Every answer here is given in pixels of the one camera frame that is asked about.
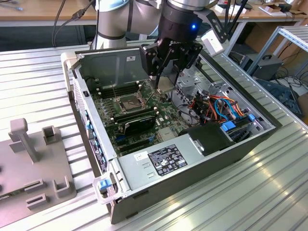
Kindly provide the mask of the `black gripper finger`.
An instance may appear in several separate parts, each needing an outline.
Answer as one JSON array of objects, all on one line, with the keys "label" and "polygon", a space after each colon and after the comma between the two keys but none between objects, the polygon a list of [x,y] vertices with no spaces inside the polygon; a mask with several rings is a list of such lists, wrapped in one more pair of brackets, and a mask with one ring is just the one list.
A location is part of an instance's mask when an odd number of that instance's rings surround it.
[{"label": "black gripper finger", "polygon": [[173,60],[172,83],[176,84],[180,73],[191,68],[203,46],[197,42],[177,44],[177,56]]},{"label": "black gripper finger", "polygon": [[169,62],[174,58],[175,47],[173,45],[155,42],[140,46],[141,64],[149,76],[154,89],[158,89],[160,77]]}]

